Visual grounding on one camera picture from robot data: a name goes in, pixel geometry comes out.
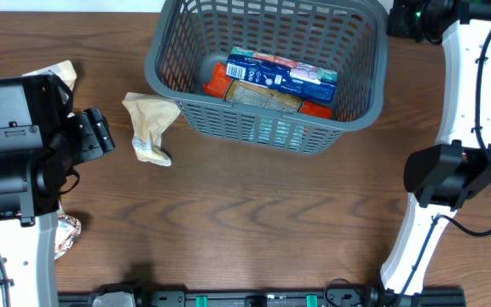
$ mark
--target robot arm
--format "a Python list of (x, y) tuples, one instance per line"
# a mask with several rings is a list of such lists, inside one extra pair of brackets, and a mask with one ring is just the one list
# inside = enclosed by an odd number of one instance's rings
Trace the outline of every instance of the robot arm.
[(60, 188), (75, 165), (114, 149), (99, 109), (71, 110), (72, 92), (55, 75), (0, 80), (0, 306), (2, 288), (13, 307), (58, 306)]
[[(408, 296), (422, 293), (425, 271), (448, 224), (447, 219), (438, 220), (416, 267), (434, 219), (439, 215), (454, 217), (465, 199), (491, 182), (491, 170), (488, 163), (480, 161), (480, 145), (473, 129), (478, 62), (490, 30), (491, 20), (471, 19), (464, 23), (458, 19), (442, 34), (446, 82), (441, 128), (436, 138), (439, 145), (413, 153), (407, 162), (407, 213), (390, 257), (380, 270), (387, 292)], [(491, 148), (491, 41), (482, 80), (481, 135)], [(405, 286), (410, 276), (412, 280)]]

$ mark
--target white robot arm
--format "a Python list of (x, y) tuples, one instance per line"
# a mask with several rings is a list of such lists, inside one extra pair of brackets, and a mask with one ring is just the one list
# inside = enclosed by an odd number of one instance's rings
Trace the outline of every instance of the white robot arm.
[[(0, 258), (12, 281), (9, 301), (13, 307), (58, 306), (55, 277), (56, 212), (35, 217), (31, 227), (20, 220), (0, 221)], [(0, 288), (0, 307), (3, 306)]]
[[(456, 20), (442, 35), (446, 59), (446, 82), (442, 122), (436, 144), (463, 147), (470, 150), (481, 148), (473, 129), (476, 126), (475, 84), (477, 83), (479, 61), (482, 62), (480, 60), (482, 47), (490, 31), (491, 21), (489, 20), (471, 20), (467, 24)], [(481, 93), (481, 135), (484, 142), (491, 147), (491, 40), (487, 47), (482, 71)], [(469, 159), (467, 154), (467, 152), (462, 153), (462, 160)], [(471, 188), (473, 194), (479, 192), (480, 189), (479, 187)], [(386, 291), (408, 296), (422, 293), (423, 279), (428, 263), (443, 230), (448, 224), (447, 219), (436, 219), (436, 217), (444, 215), (453, 218), (465, 200), (465, 197), (454, 200), (458, 202), (458, 205), (452, 201), (449, 203), (445, 201), (430, 203), (427, 201), (429, 200), (428, 197), (424, 199), (428, 202), (427, 206), (422, 206), (417, 199), (418, 195), (418, 193), (408, 193), (405, 220), (390, 257), (380, 270), (381, 281)], [(438, 220), (436, 225), (433, 225), (434, 220)], [(407, 285), (407, 280), (411, 276), (412, 279)]]

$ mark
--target wood grain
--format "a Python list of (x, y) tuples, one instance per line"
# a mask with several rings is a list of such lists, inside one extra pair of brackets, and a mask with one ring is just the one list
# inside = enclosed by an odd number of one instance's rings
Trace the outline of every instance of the wood grain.
[[(438, 131), (442, 47), (392, 38), (382, 115), (315, 157), (202, 136), (180, 117), (164, 134), (173, 157), (164, 168), (136, 160), (121, 104), (126, 92), (153, 93), (143, 62), (158, 18), (0, 13), (0, 78), (71, 60), (75, 107), (100, 107), (117, 144), (78, 167), (81, 184), (63, 199), (84, 231), (56, 262), (59, 290), (131, 279), (192, 290), (371, 280), (404, 217), (407, 156)], [(491, 227), (491, 186), (458, 219)], [(491, 306), (491, 237), (449, 227), (425, 285), (459, 285), (469, 306)]]

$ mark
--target gray plastic basket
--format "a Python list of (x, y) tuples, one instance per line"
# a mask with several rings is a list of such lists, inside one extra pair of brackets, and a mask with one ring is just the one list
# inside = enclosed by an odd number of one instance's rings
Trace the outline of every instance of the gray plastic basket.
[[(377, 0), (166, 0), (145, 74), (197, 131), (317, 154), (380, 115), (386, 23)], [(234, 46), (338, 71), (334, 119), (208, 96), (202, 84)]]

